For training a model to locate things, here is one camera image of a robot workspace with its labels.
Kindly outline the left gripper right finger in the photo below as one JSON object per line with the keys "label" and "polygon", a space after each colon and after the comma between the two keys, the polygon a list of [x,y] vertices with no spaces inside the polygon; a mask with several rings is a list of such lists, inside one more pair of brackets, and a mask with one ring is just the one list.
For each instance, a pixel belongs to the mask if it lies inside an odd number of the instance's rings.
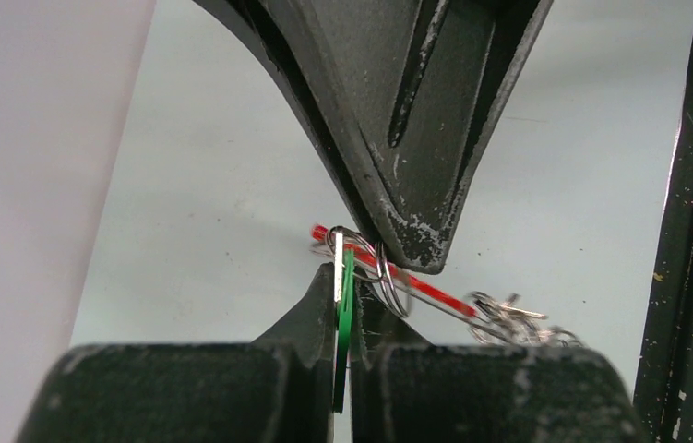
{"label": "left gripper right finger", "polygon": [[610,362],[583,347],[435,345],[354,288],[356,442],[645,442]]}

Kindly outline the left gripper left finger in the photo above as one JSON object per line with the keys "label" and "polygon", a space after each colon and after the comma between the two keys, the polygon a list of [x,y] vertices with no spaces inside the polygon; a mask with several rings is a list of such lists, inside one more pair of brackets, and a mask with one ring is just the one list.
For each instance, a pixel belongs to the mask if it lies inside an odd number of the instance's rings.
{"label": "left gripper left finger", "polygon": [[330,442],[334,271],[250,342],[89,344],[51,368],[20,442]]}

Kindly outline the red keyring with keys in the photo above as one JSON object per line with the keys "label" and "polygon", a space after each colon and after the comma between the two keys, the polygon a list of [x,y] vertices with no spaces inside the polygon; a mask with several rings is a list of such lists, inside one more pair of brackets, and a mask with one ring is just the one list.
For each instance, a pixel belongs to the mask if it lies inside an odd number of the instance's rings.
{"label": "red keyring with keys", "polygon": [[382,244],[372,244],[360,233],[344,226],[316,224],[311,229],[312,250],[328,258],[352,256],[354,277],[376,289],[376,298],[401,319],[412,313],[415,301],[464,323],[482,344],[582,347],[573,332],[559,326],[546,327],[547,316],[517,306],[520,296],[498,300],[484,292],[458,298],[391,263]]}

